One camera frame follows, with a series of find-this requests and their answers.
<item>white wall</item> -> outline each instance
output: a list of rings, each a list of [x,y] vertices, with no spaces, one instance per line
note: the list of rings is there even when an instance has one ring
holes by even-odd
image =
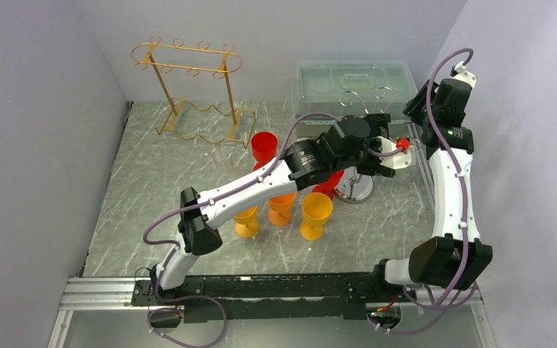
[[[76,0],[128,100],[165,99],[152,68],[136,69],[130,57],[154,34],[167,44],[233,44],[244,60],[230,79],[235,99],[291,98],[302,59],[406,59],[419,85],[465,2]],[[223,81],[209,73],[164,77],[173,96],[226,99]]]
[[[557,347],[557,0],[468,0],[437,62],[464,46],[486,308],[501,347]]]
[[[0,348],[45,347],[83,265],[125,99],[71,0],[0,1]]]

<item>yellow cup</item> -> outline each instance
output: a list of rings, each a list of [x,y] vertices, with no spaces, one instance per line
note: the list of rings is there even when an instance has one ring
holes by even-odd
[[[268,219],[273,225],[285,226],[292,220],[292,206],[296,199],[296,193],[283,194],[268,201],[270,211]]]
[[[323,224],[332,213],[332,200],[325,194],[313,192],[302,201],[302,219],[300,234],[309,241],[319,239],[323,234]]]
[[[234,216],[236,221],[236,233],[244,238],[251,238],[259,231],[259,223],[257,222],[257,206]]]

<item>gold metal rack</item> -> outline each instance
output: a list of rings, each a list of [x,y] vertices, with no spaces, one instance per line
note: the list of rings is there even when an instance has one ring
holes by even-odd
[[[246,149],[249,146],[249,142],[250,142],[251,136],[253,134],[253,128],[255,127],[255,122],[257,121],[257,113],[256,113],[255,110],[250,110],[250,109],[242,109],[242,108],[235,109],[234,108],[234,100],[231,97],[231,87],[229,85],[229,73],[233,73],[233,72],[237,71],[238,69],[240,69],[240,67],[242,66],[242,58],[240,58],[240,56],[238,54],[235,54],[234,53],[234,47],[232,45],[228,45],[228,44],[223,45],[223,48],[221,49],[221,51],[214,51],[214,50],[209,49],[210,44],[205,42],[205,41],[198,42],[196,49],[191,48],[191,47],[183,47],[183,45],[184,45],[184,40],[181,39],[181,38],[175,38],[172,41],[171,45],[166,45],[166,44],[161,43],[161,37],[160,36],[158,36],[157,38],[155,38],[155,36],[152,36],[150,38],[150,42],[140,43],[138,46],[136,46],[131,51],[131,58],[134,61],[136,61],[136,67],[141,67],[141,69],[144,70],[148,67],[148,65],[152,65],[152,68],[154,69],[154,73],[157,74],[157,78],[159,79],[159,83],[161,83],[161,87],[163,88],[163,92],[165,93],[165,96],[168,98],[168,102],[170,103],[170,106],[172,107],[172,111],[167,116],[167,118],[165,118],[165,122],[163,123],[163,125],[161,127],[155,128],[156,131],[157,131],[157,134],[161,134],[163,131],[170,131],[170,132],[173,132],[176,135],[178,135],[181,138],[186,139],[186,140],[194,140],[194,139],[199,137],[199,138],[202,138],[202,139],[206,140],[207,142],[209,142],[211,144],[219,144],[219,143],[222,143],[224,141],[236,141],[236,142],[242,143],[242,145]],[[140,47],[144,47],[144,50],[147,51],[146,54],[144,55],[143,59],[137,59],[137,58],[134,57],[136,55],[136,50],[138,50]],[[197,52],[206,52],[208,54],[216,54],[216,55],[221,57],[221,61],[220,61],[218,69],[209,68],[209,67],[193,67],[193,66],[188,66],[188,65],[176,65],[176,64],[156,62],[154,60],[154,57],[152,56],[152,53],[153,53],[153,51],[156,47],[164,47],[166,49],[179,49],[179,50],[185,50],[185,51],[197,51]],[[237,58],[237,60],[238,60],[238,66],[237,67],[228,69],[227,61],[230,57]],[[211,104],[207,108],[201,108],[201,107],[197,107],[195,104],[193,104],[189,100],[173,98],[172,96],[170,96],[170,93],[168,92],[168,88],[165,87],[165,83],[163,82],[163,79],[161,78],[161,73],[167,74],[167,73],[171,72],[174,68],[186,69],[186,74],[188,76],[198,76],[200,71],[209,71],[213,74],[213,78],[217,78],[219,80],[224,78],[226,86],[227,86],[227,96],[229,98],[230,110],[227,111],[227,112],[220,111],[214,104]],[[229,132],[229,135],[226,136],[225,138],[222,138],[221,140],[210,140],[210,139],[206,138],[205,136],[203,136],[200,133],[196,133],[194,136],[185,136],[184,134],[180,134],[173,127],[174,127],[174,124],[176,123],[176,119],[178,118],[179,112],[181,111],[182,106],[185,103],[191,105],[192,107],[194,107],[195,109],[197,109],[201,112],[206,112],[206,111],[210,111],[211,109],[214,109],[217,112],[219,112],[220,114],[222,114],[223,116],[231,116],[232,126],[231,126],[231,130]],[[248,135],[246,140],[245,139],[240,139],[240,138],[234,138],[234,134],[236,132],[236,126],[238,125],[238,122],[240,121],[240,117],[242,116],[243,112],[251,112],[252,113],[252,118],[253,118],[251,129],[249,131],[249,135]]]

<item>marble table surface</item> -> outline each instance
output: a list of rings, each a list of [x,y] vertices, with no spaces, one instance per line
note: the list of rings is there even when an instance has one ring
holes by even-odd
[[[225,102],[218,106],[228,109]],[[257,110],[255,131],[271,131],[279,142],[294,119],[290,101],[241,101],[236,107]],[[224,170],[213,161],[216,146],[202,139],[183,140],[170,132],[158,135],[155,127],[163,124],[169,111],[166,101],[133,104],[83,276],[131,276],[142,266],[153,266],[170,246],[148,246],[141,239],[142,233],[158,217],[178,209],[182,189],[211,189],[252,171],[255,161],[250,149],[241,144],[221,146],[221,151],[231,154],[234,164],[232,170]],[[244,136],[251,122],[252,115],[245,112],[236,134]],[[200,132],[222,138],[229,132],[231,118],[188,108],[176,127],[185,134]],[[265,203],[259,206],[256,237],[239,237],[234,222],[227,222],[219,230],[223,246],[200,257],[190,274],[372,271],[383,258],[407,257],[431,236],[434,222],[421,168],[400,170],[394,178],[375,178],[375,184],[373,196],[365,203],[335,199],[334,212],[317,241],[304,239],[299,231],[301,202],[311,188],[297,193],[292,221],[284,227],[268,221]],[[167,220],[150,239],[173,238],[178,221],[178,216]]]

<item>transparent plastic bin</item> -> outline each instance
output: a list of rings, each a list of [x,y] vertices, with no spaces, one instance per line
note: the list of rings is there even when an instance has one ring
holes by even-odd
[[[400,60],[300,62],[292,84],[295,117],[313,111],[344,116],[384,110],[391,114],[392,123],[408,123],[403,109],[416,93],[409,66]],[[301,122],[296,133],[315,137],[331,124],[326,118],[312,117]]]

